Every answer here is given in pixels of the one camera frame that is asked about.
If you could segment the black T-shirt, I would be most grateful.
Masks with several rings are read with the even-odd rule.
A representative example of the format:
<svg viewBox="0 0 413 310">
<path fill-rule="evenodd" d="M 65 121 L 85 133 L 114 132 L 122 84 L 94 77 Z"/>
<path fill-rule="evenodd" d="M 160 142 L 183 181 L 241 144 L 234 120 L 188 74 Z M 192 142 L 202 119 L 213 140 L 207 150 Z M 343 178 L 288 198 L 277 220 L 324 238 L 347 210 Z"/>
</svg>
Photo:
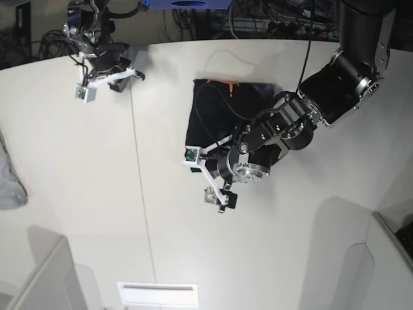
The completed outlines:
<svg viewBox="0 0 413 310">
<path fill-rule="evenodd" d="M 269 118 L 283 94 L 268 83 L 195 79 L 185 146 L 205 148 L 231 136 L 230 142 L 238 148 L 256 125 Z M 277 145 L 269 145 L 249 153 L 253 162 L 268 163 L 271 170 L 280 152 Z"/>
</svg>

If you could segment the blue box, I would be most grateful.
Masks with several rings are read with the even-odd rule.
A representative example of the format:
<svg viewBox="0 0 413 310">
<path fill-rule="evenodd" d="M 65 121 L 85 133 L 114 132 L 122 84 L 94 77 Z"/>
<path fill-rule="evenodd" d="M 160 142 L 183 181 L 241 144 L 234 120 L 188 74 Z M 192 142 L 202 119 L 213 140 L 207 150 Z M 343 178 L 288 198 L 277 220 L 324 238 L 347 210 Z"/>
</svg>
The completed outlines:
<svg viewBox="0 0 413 310">
<path fill-rule="evenodd" d="M 232 0 L 148 0 L 143 2 L 153 9 L 227 9 L 231 5 Z"/>
</svg>

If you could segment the grey cloth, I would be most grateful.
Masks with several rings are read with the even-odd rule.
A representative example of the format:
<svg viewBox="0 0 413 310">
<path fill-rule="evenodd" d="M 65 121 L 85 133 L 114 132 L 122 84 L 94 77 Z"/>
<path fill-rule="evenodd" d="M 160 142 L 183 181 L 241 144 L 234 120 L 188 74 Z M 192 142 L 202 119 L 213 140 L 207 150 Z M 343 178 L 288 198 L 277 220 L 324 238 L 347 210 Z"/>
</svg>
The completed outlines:
<svg viewBox="0 0 413 310">
<path fill-rule="evenodd" d="M 1 210 L 18 209 L 27 202 L 27 191 L 14 169 L 1 134 Z"/>
</svg>

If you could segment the white bin right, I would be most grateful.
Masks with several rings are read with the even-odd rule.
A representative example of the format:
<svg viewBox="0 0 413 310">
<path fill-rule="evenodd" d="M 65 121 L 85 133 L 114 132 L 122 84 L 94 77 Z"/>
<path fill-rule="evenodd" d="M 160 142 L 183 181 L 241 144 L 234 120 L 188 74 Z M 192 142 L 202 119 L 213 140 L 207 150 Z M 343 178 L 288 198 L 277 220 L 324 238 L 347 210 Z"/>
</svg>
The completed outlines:
<svg viewBox="0 0 413 310">
<path fill-rule="evenodd" d="M 412 309 L 412 258 L 380 213 L 346 252 L 337 291 L 338 309 Z"/>
</svg>

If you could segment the white bin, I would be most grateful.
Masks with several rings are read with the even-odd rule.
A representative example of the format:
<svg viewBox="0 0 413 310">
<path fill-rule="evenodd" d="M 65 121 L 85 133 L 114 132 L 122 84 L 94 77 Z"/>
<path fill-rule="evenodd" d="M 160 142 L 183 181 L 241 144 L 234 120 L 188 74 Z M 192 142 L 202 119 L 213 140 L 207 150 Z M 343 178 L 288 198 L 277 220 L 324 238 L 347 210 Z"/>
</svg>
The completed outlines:
<svg viewBox="0 0 413 310">
<path fill-rule="evenodd" d="M 1 284 L 1 309 L 87 309 L 66 237 L 57 239 L 14 294 Z"/>
<path fill-rule="evenodd" d="M 337 291 L 338 309 L 412 309 L 412 258 L 380 213 L 346 252 Z"/>
</svg>

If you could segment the white bin left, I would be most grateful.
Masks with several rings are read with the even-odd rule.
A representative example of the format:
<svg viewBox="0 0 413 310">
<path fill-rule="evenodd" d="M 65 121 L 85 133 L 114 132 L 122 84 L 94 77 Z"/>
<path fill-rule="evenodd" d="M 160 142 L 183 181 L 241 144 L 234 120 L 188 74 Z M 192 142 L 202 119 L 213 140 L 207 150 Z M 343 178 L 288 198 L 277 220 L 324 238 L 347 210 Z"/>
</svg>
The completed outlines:
<svg viewBox="0 0 413 310">
<path fill-rule="evenodd" d="M 14 294 L 1 284 L 1 309 L 87 309 L 66 237 L 57 239 Z"/>
</svg>

